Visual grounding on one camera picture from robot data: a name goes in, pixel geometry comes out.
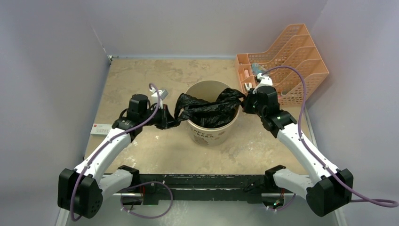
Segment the black plastic trash bag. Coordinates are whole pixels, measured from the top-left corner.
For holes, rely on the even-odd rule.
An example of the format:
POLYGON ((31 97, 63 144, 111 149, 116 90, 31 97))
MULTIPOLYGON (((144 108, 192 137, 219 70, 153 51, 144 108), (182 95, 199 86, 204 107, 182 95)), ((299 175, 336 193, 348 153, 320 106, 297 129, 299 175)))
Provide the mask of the black plastic trash bag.
POLYGON ((233 121, 244 98, 243 93, 231 88, 219 92, 215 101, 182 93, 175 105, 174 118, 179 122, 190 120, 207 129, 220 128, 233 121))

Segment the orange plastic file organizer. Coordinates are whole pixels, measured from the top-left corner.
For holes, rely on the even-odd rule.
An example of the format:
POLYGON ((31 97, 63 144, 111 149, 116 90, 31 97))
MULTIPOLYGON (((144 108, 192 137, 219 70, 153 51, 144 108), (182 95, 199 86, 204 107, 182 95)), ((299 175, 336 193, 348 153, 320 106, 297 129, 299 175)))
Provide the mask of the orange plastic file organizer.
POLYGON ((288 25, 265 52, 236 55, 239 85, 244 94, 247 91, 243 83, 251 82, 253 88, 258 84, 252 63, 270 70, 268 76, 278 93, 279 103, 286 106, 300 106, 329 75, 305 24, 288 25), (249 71, 248 78, 244 70, 249 71))

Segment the beige round trash bin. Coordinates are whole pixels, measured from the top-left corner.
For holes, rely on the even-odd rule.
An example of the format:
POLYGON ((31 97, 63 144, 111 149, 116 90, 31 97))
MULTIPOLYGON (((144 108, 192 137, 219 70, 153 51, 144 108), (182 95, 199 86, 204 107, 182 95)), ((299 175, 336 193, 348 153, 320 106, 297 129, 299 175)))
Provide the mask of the beige round trash bin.
POLYGON ((201 146, 216 146, 230 135, 244 97, 220 81, 201 81, 182 93, 175 117, 186 123, 190 139, 201 146))

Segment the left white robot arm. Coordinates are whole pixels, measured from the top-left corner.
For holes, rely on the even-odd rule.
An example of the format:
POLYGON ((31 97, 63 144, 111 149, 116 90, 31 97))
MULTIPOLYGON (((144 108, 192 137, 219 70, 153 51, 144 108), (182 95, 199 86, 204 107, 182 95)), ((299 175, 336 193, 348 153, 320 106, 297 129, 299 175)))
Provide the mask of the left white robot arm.
POLYGON ((69 211, 71 221, 76 222, 81 217, 93 218, 105 199, 123 189, 133 193, 147 186, 156 188, 161 185, 168 191, 169 197, 174 198, 172 190, 164 182, 143 181, 139 170, 126 165, 104 176, 106 169, 142 132, 144 126, 154 125, 159 129, 174 127, 174 119, 167 105, 162 103, 165 95, 164 90, 155 91, 152 105, 146 95, 134 94, 128 108, 122 111, 93 153, 74 169, 64 169, 59 174, 57 205, 69 211))

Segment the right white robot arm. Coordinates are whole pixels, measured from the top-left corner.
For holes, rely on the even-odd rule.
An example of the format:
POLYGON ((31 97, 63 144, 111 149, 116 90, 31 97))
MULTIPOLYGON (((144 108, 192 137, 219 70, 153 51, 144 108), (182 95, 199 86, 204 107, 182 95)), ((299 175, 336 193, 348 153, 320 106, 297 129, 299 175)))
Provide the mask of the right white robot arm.
POLYGON ((264 179, 267 190, 284 188, 295 193, 319 217, 350 203, 353 174, 348 169, 340 170, 325 158, 298 128, 295 118, 280 109, 274 87, 250 89, 241 106, 243 112, 259 116, 263 127, 290 150, 308 173, 298 175, 284 167, 275 167, 264 179))

